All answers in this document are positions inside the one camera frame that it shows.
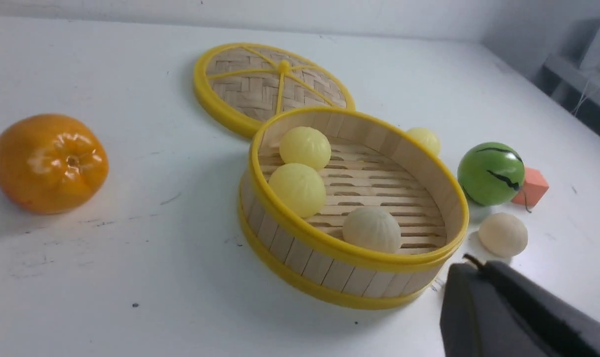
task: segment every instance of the woven bamboo lid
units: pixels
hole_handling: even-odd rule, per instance
[[[301,107],[355,109],[332,74],[279,48],[251,43],[214,47],[196,62],[195,95],[228,129],[251,138],[277,113]]]

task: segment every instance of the orange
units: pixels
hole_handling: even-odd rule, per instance
[[[100,189],[108,158],[95,135],[65,115],[36,115],[0,134],[0,189],[39,214],[72,210]]]

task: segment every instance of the orange cube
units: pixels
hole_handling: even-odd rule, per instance
[[[511,201],[517,205],[525,205],[525,194],[527,195],[527,206],[533,207],[538,204],[545,192],[549,189],[549,183],[544,179],[540,171],[525,167],[525,183],[516,197]]]

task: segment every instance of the green ball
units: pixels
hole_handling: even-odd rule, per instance
[[[511,201],[525,181],[525,165],[518,152],[498,142],[470,149],[461,159],[457,173],[468,198],[481,206]]]

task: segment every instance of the yellow plastic rim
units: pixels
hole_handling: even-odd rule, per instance
[[[312,61],[309,61],[308,59],[305,59],[304,57],[293,54],[292,52],[287,52],[285,50],[281,50],[280,48],[276,48],[276,47],[269,47],[269,46],[265,46],[265,45],[259,45],[256,43],[229,43],[227,45],[214,47],[211,50],[208,50],[208,52],[205,52],[205,54],[203,54],[198,59],[198,61],[196,61],[196,64],[194,66],[193,84],[194,84],[194,94],[196,96],[196,99],[201,104],[201,106],[205,109],[205,111],[207,111],[207,113],[209,113],[209,115],[211,115],[215,120],[220,122],[220,124],[225,126],[227,129],[234,131],[235,133],[245,136],[246,138],[252,138],[252,136],[254,136],[254,134],[262,127],[262,125],[264,123],[259,120],[254,119],[254,118],[250,118],[250,117],[244,115],[243,113],[237,111],[236,109],[232,108],[232,106],[230,106],[223,99],[221,99],[214,92],[214,90],[212,90],[212,87],[210,86],[209,78],[207,76],[207,65],[209,65],[210,61],[216,55],[220,54],[220,52],[230,50],[232,48],[244,48],[250,52],[253,52],[253,53],[261,56],[264,60],[266,60],[268,63],[270,63],[274,68],[281,67],[281,66],[279,66],[280,63],[274,63],[272,61],[272,59],[269,59],[266,56],[261,55],[260,53],[257,53],[257,51],[252,50],[252,48],[264,48],[266,50],[281,52],[282,54],[286,54],[290,57],[304,61],[310,65],[310,68],[319,70],[323,74],[327,75],[332,81],[334,81],[338,85],[339,90],[342,92],[342,94],[345,97],[346,108],[350,109],[350,110],[355,109],[355,103],[353,101],[353,98],[351,97],[351,95],[350,95],[349,91],[346,89],[346,87],[344,87],[344,85],[337,78],[335,78],[334,75],[330,74],[329,71],[318,66],[317,64],[313,63]],[[289,70],[293,70],[293,69],[295,69],[295,67],[285,67],[284,72],[281,73],[281,78],[284,78],[285,76],[289,76],[289,77],[293,78],[293,75],[288,73]],[[261,70],[258,70],[257,68],[255,68],[255,69],[241,70],[239,72],[250,73],[250,72],[259,72],[259,71],[262,72]],[[273,70],[267,70],[267,71],[268,72],[276,72],[277,70],[273,69]],[[232,74],[236,74],[236,72],[228,72],[227,74],[216,75],[215,77],[223,77],[224,75],[232,75]],[[306,88],[309,91],[313,91],[319,97],[322,96],[321,94],[317,93],[316,90],[314,90],[310,86],[307,86]],[[282,99],[282,97],[280,95],[278,95],[277,112],[280,110],[280,100],[281,99]]]
[[[414,299],[418,298],[424,291],[429,287],[432,282],[423,287],[422,289],[409,294],[407,296],[400,297],[386,297],[386,298],[370,298],[370,297],[359,297],[350,294],[344,294],[331,290],[321,285],[318,285],[307,278],[303,278],[301,275],[291,270],[285,264],[278,261],[265,246],[262,245],[258,237],[254,234],[249,226],[243,207],[241,206],[241,196],[239,194],[239,221],[240,227],[243,230],[243,234],[249,245],[254,249],[256,256],[262,260],[262,262],[277,274],[282,280],[289,283],[292,287],[309,294],[314,298],[318,298],[328,303],[334,303],[343,307],[350,307],[352,309],[364,309],[364,310],[382,310],[392,309],[405,303],[409,303]]]
[[[417,254],[417,255],[397,255],[381,253],[378,251],[372,251],[369,249],[360,248],[347,242],[341,241],[326,233],[314,228],[309,223],[305,222],[302,218],[293,213],[287,208],[280,199],[273,193],[267,184],[262,171],[260,170],[260,164],[258,162],[258,148],[261,145],[262,136],[264,132],[276,121],[284,120],[288,116],[301,115],[302,113],[308,112],[330,112],[330,113],[341,113],[344,115],[356,116],[357,118],[368,120],[376,125],[381,125],[390,131],[398,133],[404,140],[416,145],[419,149],[428,155],[429,159],[434,161],[443,174],[450,180],[452,187],[454,188],[454,194],[459,196],[461,201],[461,211],[463,212],[463,222],[461,223],[461,229],[459,233],[454,237],[449,244],[429,253]],[[365,115],[355,111],[339,108],[329,107],[316,107],[316,108],[299,108],[292,111],[284,112],[271,118],[266,124],[264,124],[260,130],[255,134],[252,144],[249,149],[249,163],[248,163],[249,178],[251,180],[252,188],[256,198],[262,204],[267,213],[273,216],[273,218],[286,229],[291,235],[302,240],[311,248],[316,249],[330,257],[341,260],[353,266],[361,266],[367,269],[373,269],[377,271],[391,271],[393,273],[405,273],[413,271],[422,271],[443,264],[447,258],[456,251],[461,245],[461,242],[465,239],[466,231],[468,229],[468,222],[470,214],[468,211],[468,202],[465,199],[463,190],[458,181],[454,179],[450,170],[436,156],[430,154],[425,150],[419,143],[414,142],[404,132],[391,126],[390,124],[383,122],[372,116]]]

